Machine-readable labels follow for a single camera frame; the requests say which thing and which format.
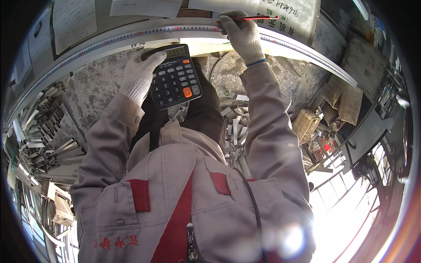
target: measuring tape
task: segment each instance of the measuring tape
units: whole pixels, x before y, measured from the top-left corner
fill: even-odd
[[[43,83],[44,81],[46,81],[52,74],[54,74],[57,70],[59,70],[60,68],[62,68],[63,66],[67,65],[68,63],[74,61],[77,58],[80,58],[94,50],[97,50],[101,47],[104,47],[106,45],[110,45],[113,43],[117,43],[123,40],[127,40],[127,39],[132,39],[132,38],[136,38],[139,36],[144,36],[144,35],[153,35],[153,34],[157,34],[157,33],[166,33],[166,32],[185,32],[185,31],[202,31],[202,32],[221,32],[222,30],[219,29],[218,27],[215,26],[203,26],[203,25],[178,25],[178,26],[167,26],[167,27],[157,27],[154,29],[147,29],[147,30],[141,30],[141,31],[135,31],[135,32],[130,32],[130,33],[125,33],[125,34],[121,34],[109,39],[106,39],[104,41],[101,41],[100,43],[94,44],[90,47],[87,47],[79,52],[77,52],[76,54],[70,56],[68,59],[66,59],[65,61],[61,62],[59,65],[55,66],[52,70],[50,70],[47,74],[45,74],[39,81],[37,81],[37,83],[35,83],[35,85],[33,85],[29,91],[23,96],[23,98],[21,99],[21,101],[19,102],[18,106],[13,110],[13,113],[11,114],[11,117],[15,114],[15,111],[17,108],[20,107],[20,104],[22,103],[22,101],[24,101],[29,94],[35,90],[41,83]],[[331,66],[329,63],[326,63],[325,61],[323,61],[322,59],[314,56],[313,54],[311,54],[310,52],[299,48],[295,45],[292,45],[290,43],[287,43],[283,40],[279,40],[277,38],[274,37],[269,37],[267,35],[261,35],[260,36],[261,40],[265,40],[265,41],[270,41],[272,43],[276,43],[278,45],[287,47],[287,48],[291,48],[297,52],[300,52],[316,61],[318,61],[319,63],[325,65],[326,67],[330,68],[333,72],[339,74],[345,81],[347,81],[350,84],[353,84],[354,81],[350,80],[346,75],[344,75],[342,72],[340,72],[338,69],[334,68],[333,66]],[[11,125],[11,118],[9,118],[8,120],[8,126],[10,127]]]

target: pencil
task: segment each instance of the pencil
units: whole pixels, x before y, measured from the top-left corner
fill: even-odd
[[[232,20],[257,20],[257,19],[279,19],[279,16],[243,16],[243,17],[234,17]]]

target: work uniform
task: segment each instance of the work uniform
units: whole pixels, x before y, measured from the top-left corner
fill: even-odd
[[[309,262],[313,214],[290,99],[267,62],[241,78],[250,99],[245,152],[252,177],[245,178],[269,262]],[[143,115],[117,93],[86,134],[88,152],[70,189],[79,262],[185,262],[191,249],[196,262],[259,262],[255,206],[217,139],[170,120],[156,149],[149,151],[148,133],[128,158]]]

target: plastic crate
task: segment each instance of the plastic crate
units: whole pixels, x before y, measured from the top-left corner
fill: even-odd
[[[348,85],[342,91],[341,104],[338,110],[341,120],[356,126],[358,115],[360,114],[361,102],[362,89]]]
[[[327,84],[322,97],[335,108],[335,103],[338,101],[344,86],[348,85],[344,80],[332,74]]]
[[[292,130],[298,136],[298,144],[308,143],[320,122],[319,116],[309,109],[302,109],[298,114]]]

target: work glove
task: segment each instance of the work glove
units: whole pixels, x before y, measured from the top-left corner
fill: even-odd
[[[257,25],[252,20],[239,20],[232,18],[247,16],[242,10],[232,10],[218,15],[220,23],[217,27],[222,29],[222,34],[227,35],[232,47],[243,58],[246,66],[265,60],[260,46],[260,36]]]
[[[139,107],[142,107],[142,103],[148,95],[152,72],[167,58],[167,53],[160,51],[142,61],[142,54],[149,50],[151,49],[141,50],[127,62],[123,84],[119,90],[120,93],[136,102]]]

